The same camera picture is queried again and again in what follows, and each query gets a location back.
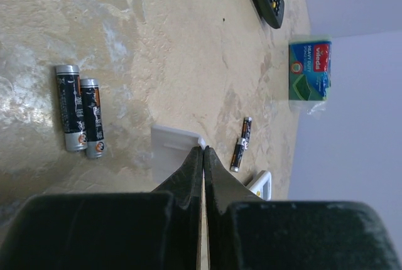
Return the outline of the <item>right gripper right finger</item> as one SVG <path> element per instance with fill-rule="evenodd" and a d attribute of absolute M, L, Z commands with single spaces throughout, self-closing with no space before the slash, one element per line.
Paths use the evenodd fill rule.
<path fill-rule="evenodd" d="M 362 202 L 265 201 L 204 151 L 211 269 L 400 269 L 383 221 Z"/>

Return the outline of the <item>white battery cover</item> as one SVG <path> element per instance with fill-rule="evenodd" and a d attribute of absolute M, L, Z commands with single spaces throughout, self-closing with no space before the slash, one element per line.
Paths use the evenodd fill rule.
<path fill-rule="evenodd" d="M 160 184 L 172 175 L 185 161 L 193 147 L 205 149 L 205 139 L 195 133 L 172 127 L 151 127 L 151 169 L 153 180 Z"/>

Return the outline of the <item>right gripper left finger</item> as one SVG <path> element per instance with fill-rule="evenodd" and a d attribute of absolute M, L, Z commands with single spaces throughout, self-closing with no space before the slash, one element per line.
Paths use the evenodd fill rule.
<path fill-rule="evenodd" d="M 203 149 L 151 192 L 36 197 L 1 247 L 2 269 L 196 269 Z"/>

